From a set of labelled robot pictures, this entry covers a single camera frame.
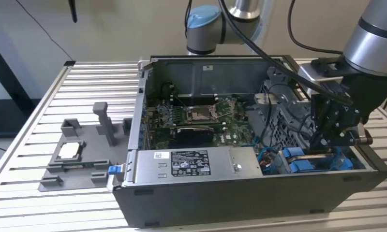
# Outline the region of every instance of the motherboard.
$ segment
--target motherboard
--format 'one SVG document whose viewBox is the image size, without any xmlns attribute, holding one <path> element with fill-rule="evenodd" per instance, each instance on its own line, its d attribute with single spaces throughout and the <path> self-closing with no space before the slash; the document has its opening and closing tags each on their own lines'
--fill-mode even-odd
<svg viewBox="0 0 387 232">
<path fill-rule="evenodd" d="M 156 107 L 148 107 L 148 117 L 152 149 L 255 145 L 239 98 L 215 97 L 192 102 L 172 96 Z"/>
</svg>

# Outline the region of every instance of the power supply label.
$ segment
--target power supply label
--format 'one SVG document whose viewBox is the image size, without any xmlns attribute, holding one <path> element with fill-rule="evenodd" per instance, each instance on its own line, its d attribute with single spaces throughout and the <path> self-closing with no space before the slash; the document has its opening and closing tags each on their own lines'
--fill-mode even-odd
<svg viewBox="0 0 387 232">
<path fill-rule="evenodd" d="M 172 176 L 211 175 L 208 151 L 176 151 L 171 158 Z"/>
</svg>

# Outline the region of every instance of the aluminum extrusion table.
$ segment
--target aluminum extrusion table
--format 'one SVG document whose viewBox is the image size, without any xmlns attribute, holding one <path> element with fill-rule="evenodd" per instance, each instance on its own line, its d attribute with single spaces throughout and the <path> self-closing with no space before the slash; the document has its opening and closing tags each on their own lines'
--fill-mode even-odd
<svg viewBox="0 0 387 232">
<path fill-rule="evenodd" d="M 128 228 L 107 188 L 39 192 L 37 181 L 60 139 L 65 118 L 96 124 L 92 104 L 107 101 L 114 122 L 132 117 L 138 63 L 80 63 L 64 67 L 0 160 L 1 231 L 151 231 Z M 371 147 L 387 164 L 387 113 L 379 108 L 366 125 Z M 387 232 L 387 180 L 354 194 L 330 214 L 179 226 L 155 231 Z"/>
</svg>

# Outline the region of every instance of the white label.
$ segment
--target white label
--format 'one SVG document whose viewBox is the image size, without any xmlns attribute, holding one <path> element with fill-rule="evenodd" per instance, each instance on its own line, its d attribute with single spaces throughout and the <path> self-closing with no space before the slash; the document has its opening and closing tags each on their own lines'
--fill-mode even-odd
<svg viewBox="0 0 387 232">
<path fill-rule="evenodd" d="M 212 71 L 214 70 L 214 65 L 204 65 L 202 66 L 203 71 Z"/>
<path fill-rule="evenodd" d="M 168 159 L 170 153 L 168 152 L 155 152 L 154 159 Z"/>
</svg>

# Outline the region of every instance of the white wall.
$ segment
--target white wall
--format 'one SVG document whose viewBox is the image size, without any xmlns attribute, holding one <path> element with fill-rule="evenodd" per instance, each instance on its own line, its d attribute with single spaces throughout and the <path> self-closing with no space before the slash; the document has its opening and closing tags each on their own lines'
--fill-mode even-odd
<svg viewBox="0 0 387 232">
<path fill-rule="evenodd" d="M 78 23 L 67 0 L 20 0 L 53 39 L 79 61 L 148 59 L 186 54 L 187 0 L 78 0 Z M 194 5 L 218 4 L 195 0 Z M 40 98 L 68 57 L 13 0 L 0 0 L 0 52 L 29 94 Z M 247 54 L 222 46 L 219 54 Z M 8 98 L 0 86 L 0 98 Z"/>
<path fill-rule="evenodd" d="M 67 0 L 20 2 L 75 60 L 139 60 L 150 55 L 186 54 L 183 17 L 188 0 L 76 0 L 76 24 Z M 343 49 L 367 2 L 298 0 L 295 37 L 313 46 Z M 218 2 L 194 0 L 194 6 L 200 4 Z M 275 1 L 263 49 L 295 58 L 322 56 L 297 47 L 289 38 L 289 5 L 290 0 Z M 0 0 L 0 52 L 29 96 L 41 97 L 68 57 L 13 0 Z M 248 54 L 250 50 L 242 45 L 223 45 L 216 53 Z M 0 86 L 0 98 L 5 97 Z"/>
</svg>

